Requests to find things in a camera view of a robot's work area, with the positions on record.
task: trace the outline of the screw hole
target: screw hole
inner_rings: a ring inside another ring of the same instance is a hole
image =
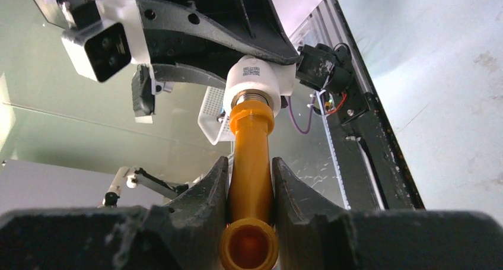
[[[151,10],[151,9],[145,10],[144,15],[145,15],[145,18],[147,18],[147,19],[149,19],[151,21],[153,19],[155,19],[155,17],[156,17],[154,10]]]
[[[199,24],[201,21],[199,17],[196,14],[190,14],[189,15],[189,22],[191,22],[194,25]]]

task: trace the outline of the orange pipe opening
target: orange pipe opening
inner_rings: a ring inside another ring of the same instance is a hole
[[[248,100],[236,105],[230,116],[235,134],[234,165],[227,197],[231,224],[220,242],[220,259],[226,270],[271,270],[279,252],[270,226],[274,194],[270,176],[268,135],[274,116],[267,104]]]

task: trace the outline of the orange plastic tube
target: orange plastic tube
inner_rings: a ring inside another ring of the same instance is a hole
[[[270,226],[274,194],[270,176],[268,135],[274,116],[267,104],[248,100],[231,112],[235,134],[234,166],[227,197],[231,224],[220,242],[226,270],[271,270],[279,252]]]

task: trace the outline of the white perforated plate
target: white perforated plate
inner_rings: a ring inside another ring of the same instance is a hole
[[[219,141],[233,141],[234,134],[229,128],[229,117],[225,115],[222,123],[217,121],[217,117],[222,110],[224,91],[222,89],[208,87],[201,105],[198,116],[198,125],[212,145]]]

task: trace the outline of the red wire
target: red wire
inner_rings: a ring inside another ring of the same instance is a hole
[[[340,101],[340,103],[337,105],[337,107],[335,107],[335,109],[333,109],[332,111],[330,111],[328,113],[328,115],[331,115],[335,112],[337,112],[338,110],[340,110],[340,108],[342,108],[342,105],[344,104],[344,102],[346,101],[346,98],[348,98],[348,94],[346,94],[345,92],[342,92],[342,100]]]

